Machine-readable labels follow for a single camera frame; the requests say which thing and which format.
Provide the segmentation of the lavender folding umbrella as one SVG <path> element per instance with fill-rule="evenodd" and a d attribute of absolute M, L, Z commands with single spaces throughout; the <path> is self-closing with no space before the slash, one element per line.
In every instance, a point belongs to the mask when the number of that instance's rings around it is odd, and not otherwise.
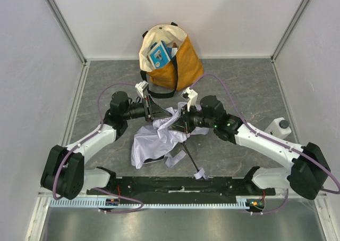
<path fill-rule="evenodd" d="M 171 156 L 171 151 L 178 143 L 186 141 L 191 135 L 208 133 L 208 128 L 200 127 L 196 127 L 188 135 L 170 130 L 170 125 L 180 117 L 180 109 L 169 107 L 166 110 L 172 114 L 171 117 L 154 120 L 151 125 L 141 127 L 134 135 L 131 164 L 136 169 L 140 169 L 147 161 L 157 161 L 163 156 L 166 158 L 165 165 L 172 168 L 186 156 L 184 151 Z"/>

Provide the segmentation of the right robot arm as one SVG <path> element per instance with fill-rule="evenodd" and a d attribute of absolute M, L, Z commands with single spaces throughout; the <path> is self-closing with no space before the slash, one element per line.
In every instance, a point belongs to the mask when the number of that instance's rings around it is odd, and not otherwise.
<path fill-rule="evenodd" d="M 185 104 L 169 129 L 188 135 L 197 128 L 209 128 L 219 139 L 250 148 L 279 163 L 280 168 L 255 169 L 251 181 L 260 189 L 291 188 L 309 200 L 322 190 L 330 167 L 318 145 L 290 143 L 259 130 L 227 113 L 216 96 L 201 99 L 200 107 Z"/>

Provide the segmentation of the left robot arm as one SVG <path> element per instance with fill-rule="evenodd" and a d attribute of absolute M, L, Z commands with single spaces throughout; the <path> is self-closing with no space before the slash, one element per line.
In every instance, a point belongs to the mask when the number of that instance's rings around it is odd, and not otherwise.
<path fill-rule="evenodd" d="M 133 102 L 126 92 L 115 92 L 110 108 L 95 130 L 72 144 L 55 145 L 50 150 L 41 186 L 52 191 L 55 200 L 72 200 L 82 191 L 106 187 L 114 172 L 103 167 L 85 170 L 85 164 L 125 133 L 128 120 L 143 118 L 152 122 L 170 117 L 172 114 L 155 103 L 149 95 Z"/>

